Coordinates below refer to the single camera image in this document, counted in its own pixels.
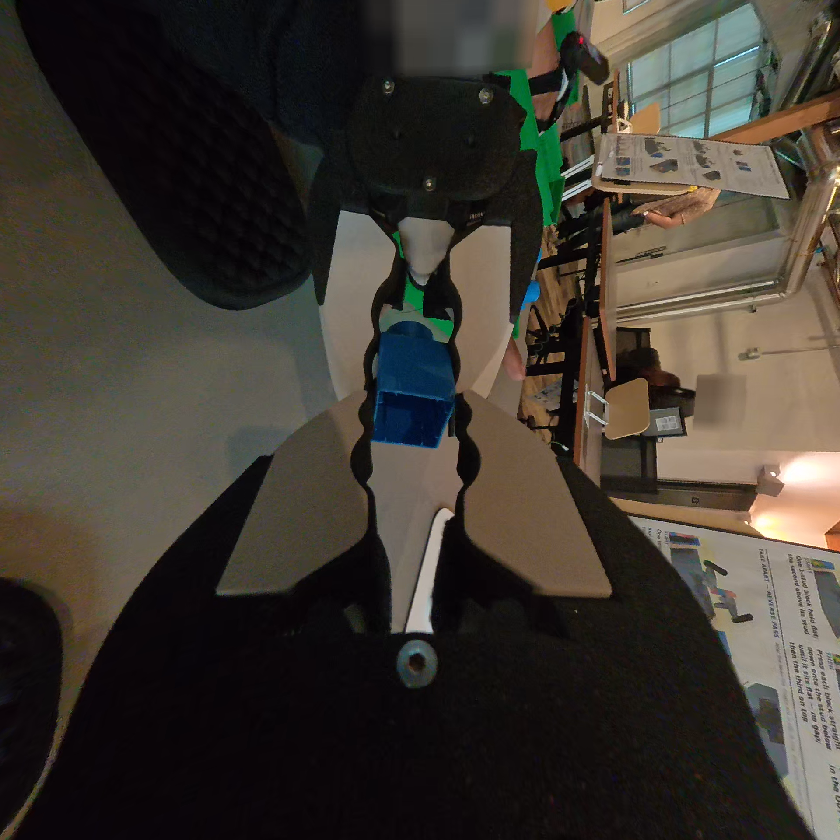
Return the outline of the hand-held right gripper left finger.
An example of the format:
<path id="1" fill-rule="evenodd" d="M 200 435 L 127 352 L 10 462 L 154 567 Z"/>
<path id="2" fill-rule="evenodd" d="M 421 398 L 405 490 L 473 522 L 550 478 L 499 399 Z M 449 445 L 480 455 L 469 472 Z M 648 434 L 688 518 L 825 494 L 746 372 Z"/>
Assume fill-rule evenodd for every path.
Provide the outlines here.
<path id="1" fill-rule="evenodd" d="M 352 392 L 275 450 L 217 595 L 289 593 L 369 531 L 372 494 L 351 466 L 365 397 Z"/>

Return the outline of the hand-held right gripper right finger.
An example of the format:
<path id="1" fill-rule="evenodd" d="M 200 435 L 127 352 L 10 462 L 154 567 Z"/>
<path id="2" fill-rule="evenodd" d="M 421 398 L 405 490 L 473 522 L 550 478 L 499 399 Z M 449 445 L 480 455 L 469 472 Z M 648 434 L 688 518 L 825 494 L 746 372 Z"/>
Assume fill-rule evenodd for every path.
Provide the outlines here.
<path id="1" fill-rule="evenodd" d="M 550 448 L 485 397 L 464 394 L 465 433 L 477 448 L 463 523 L 478 550 L 540 595 L 606 599 L 604 566 Z"/>

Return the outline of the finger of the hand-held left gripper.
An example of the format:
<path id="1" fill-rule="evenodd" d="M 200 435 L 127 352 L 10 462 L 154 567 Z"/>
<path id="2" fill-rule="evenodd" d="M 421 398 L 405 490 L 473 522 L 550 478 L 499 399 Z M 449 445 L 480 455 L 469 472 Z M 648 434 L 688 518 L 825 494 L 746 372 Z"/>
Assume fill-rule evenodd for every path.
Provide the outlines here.
<path id="1" fill-rule="evenodd" d="M 449 253 L 461 319 L 455 335 L 458 393 L 487 397 L 512 333 L 509 227 L 483 226 Z"/>
<path id="2" fill-rule="evenodd" d="M 374 299 L 391 275 L 396 253 L 393 237 L 370 216 L 339 214 L 319 317 L 332 388 L 340 401 L 364 388 L 364 357 L 375 336 Z"/>

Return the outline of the green plastic bin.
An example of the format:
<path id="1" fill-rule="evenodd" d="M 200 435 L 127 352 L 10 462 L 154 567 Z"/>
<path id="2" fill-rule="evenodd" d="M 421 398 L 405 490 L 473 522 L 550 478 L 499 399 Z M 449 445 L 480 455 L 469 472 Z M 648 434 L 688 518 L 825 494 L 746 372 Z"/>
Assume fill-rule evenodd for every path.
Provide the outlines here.
<path id="1" fill-rule="evenodd" d="M 502 75 L 510 78 L 511 95 L 527 114 L 520 133 L 521 149 L 537 153 L 535 177 L 541 196 L 543 225 L 548 226 L 559 218 L 565 184 L 561 174 L 564 159 L 558 123 L 568 104 L 579 101 L 580 73 L 558 66 L 532 77 L 525 70 L 505 71 Z M 402 257 L 406 261 L 406 305 L 413 305 L 420 311 L 421 306 L 432 303 L 430 293 L 425 291 L 429 278 L 444 260 L 456 232 L 478 225 L 483 210 L 480 203 L 472 204 L 470 208 L 457 206 L 453 223 L 421 217 L 405 217 L 399 221 L 399 234 L 394 237 L 400 240 Z"/>

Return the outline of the wooden desk black legs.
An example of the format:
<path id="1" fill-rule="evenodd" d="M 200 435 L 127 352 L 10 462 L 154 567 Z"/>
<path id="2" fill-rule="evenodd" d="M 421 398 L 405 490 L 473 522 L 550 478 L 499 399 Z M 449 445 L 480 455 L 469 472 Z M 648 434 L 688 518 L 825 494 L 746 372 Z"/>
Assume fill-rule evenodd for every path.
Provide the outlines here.
<path id="1" fill-rule="evenodd" d="M 606 198 L 600 221 L 594 221 L 587 252 L 587 268 L 594 268 L 593 284 L 584 293 L 584 320 L 581 339 L 577 399 L 574 421 L 574 463 L 600 484 L 602 476 L 603 432 L 595 424 L 584 423 L 587 390 L 605 396 L 606 387 L 616 378 L 616 263 L 613 247 L 612 204 Z"/>

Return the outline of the rounded wooden board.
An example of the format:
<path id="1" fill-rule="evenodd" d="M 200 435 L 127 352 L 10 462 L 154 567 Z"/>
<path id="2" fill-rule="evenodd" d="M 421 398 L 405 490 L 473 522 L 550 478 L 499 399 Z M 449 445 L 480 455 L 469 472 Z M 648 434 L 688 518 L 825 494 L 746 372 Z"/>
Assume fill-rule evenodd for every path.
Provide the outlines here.
<path id="1" fill-rule="evenodd" d="M 605 394 L 603 436 L 617 440 L 643 434 L 650 425 L 648 382 L 638 377 L 615 385 Z"/>

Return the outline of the black textured mat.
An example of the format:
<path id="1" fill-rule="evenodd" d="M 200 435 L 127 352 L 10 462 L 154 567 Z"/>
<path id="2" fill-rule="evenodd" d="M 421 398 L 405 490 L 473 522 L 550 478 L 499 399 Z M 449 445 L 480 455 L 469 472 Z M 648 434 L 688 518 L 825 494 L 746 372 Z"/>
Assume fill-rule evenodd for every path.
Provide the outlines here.
<path id="1" fill-rule="evenodd" d="M 59 104 L 173 277 L 216 308 L 310 275 L 300 197 L 268 124 L 133 2 L 15 4 Z"/>

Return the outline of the laminated instruction sheet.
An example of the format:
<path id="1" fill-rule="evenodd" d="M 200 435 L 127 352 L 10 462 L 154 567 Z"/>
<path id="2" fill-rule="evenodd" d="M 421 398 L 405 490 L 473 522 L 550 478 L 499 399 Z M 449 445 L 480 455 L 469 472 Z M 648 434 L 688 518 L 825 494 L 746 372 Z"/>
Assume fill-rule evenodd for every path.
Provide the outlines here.
<path id="1" fill-rule="evenodd" d="M 839 554 L 631 517 L 726 649 L 776 773 L 816 838 L 839 837 Z"/>
<path id="2" fill-rule="evenodd" d="M 607 133 L 593 176 L 621 192 L 702 186 L 777 199 L 789 190 L 770 147 L 658 134 Z"/>

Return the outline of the black mouse pad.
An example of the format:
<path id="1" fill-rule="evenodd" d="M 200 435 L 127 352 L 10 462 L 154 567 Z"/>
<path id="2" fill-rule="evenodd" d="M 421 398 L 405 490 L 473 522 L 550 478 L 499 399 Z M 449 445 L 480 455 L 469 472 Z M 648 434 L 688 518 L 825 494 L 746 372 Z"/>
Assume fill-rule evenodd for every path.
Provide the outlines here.
<path id="1" fill-rule="evenodd" d="M 46 766 L 58 721 L 62 632 L 39 593 L 1 580 L 1 830 Z"/>

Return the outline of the silver ventilation duct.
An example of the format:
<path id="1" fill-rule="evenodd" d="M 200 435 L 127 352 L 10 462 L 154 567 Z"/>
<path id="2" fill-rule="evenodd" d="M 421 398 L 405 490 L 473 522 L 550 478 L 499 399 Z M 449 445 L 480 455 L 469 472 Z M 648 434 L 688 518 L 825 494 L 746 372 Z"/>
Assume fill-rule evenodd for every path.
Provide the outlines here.
<path id="1" fill-rule="evenodd" d="M 780 80 L 768 117 L 750 129 L 725 133 L 725 141 L 750 138 L 778 150 L 800 134 L 807 184 L 794 221 L 783 231 L 784 250 L 774 273 L 747 270 L 731 283 L 618 308 L 621 324 L 660 322 L 731 311 L 751 311 L 792 299 L 805 284 L 830 211 L 838 196 L 838 2 L 753 2 L 780 52 Z"/>

